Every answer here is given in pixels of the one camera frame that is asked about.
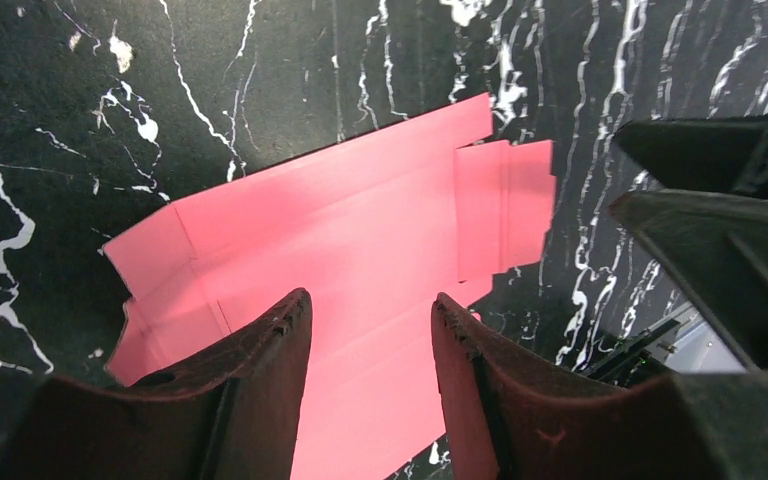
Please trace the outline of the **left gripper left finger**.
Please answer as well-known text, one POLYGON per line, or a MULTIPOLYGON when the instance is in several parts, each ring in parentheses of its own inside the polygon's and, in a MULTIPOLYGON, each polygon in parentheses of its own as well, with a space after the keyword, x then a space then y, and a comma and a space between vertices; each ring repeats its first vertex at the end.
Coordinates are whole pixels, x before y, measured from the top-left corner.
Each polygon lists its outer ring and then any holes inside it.
POLYGON ((312 343, 298 288, 128 388, 0 378, 0 479, 287 479, 312 343))

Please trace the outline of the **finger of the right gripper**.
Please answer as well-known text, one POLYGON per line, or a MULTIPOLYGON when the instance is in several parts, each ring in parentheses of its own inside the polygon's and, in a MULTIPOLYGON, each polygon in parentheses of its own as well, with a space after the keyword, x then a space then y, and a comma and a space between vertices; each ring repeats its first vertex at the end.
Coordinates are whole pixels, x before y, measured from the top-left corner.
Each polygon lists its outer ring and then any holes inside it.
POLYGON ((631 121, 613 143, 665 188, 768 200, 768 114, 631 121))
POLYGON ((768 370, 768 200, 665 189, 628 192, 609 211, 735 358, 768 370))

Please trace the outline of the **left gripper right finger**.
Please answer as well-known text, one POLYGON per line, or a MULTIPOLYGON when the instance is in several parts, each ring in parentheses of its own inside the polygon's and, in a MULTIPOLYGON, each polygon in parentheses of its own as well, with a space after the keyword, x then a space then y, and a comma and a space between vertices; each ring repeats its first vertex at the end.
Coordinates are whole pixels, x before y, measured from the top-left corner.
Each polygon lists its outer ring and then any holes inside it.
POLYGON ((446 294, 431 338, 458 479, 768 479, 768 372, 619 388, 517 345, 446 294))

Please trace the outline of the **pink paper box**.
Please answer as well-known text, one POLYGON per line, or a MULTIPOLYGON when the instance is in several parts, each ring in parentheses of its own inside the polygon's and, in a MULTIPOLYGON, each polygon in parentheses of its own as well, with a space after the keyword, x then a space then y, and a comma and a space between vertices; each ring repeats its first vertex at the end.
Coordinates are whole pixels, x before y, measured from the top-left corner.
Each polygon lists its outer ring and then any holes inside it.
POLYGON ((384 479, 444 433, 431 346, 439 293, 470 305, 537 263, 549 140, 492 140, 481 94, 176 200, 104 245, 130 292, 120 383, 312 299, 295 479, 384 479))

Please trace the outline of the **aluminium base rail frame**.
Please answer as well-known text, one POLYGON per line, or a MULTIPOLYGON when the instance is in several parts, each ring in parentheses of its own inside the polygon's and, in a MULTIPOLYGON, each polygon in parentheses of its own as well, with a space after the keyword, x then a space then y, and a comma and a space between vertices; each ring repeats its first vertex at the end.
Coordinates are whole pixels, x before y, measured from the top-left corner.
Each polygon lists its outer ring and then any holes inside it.
POLYGON ((624 339, 583 370, 592 380, 630 388, 665 373, 744 373, 722 339, 688 302, 624 339))

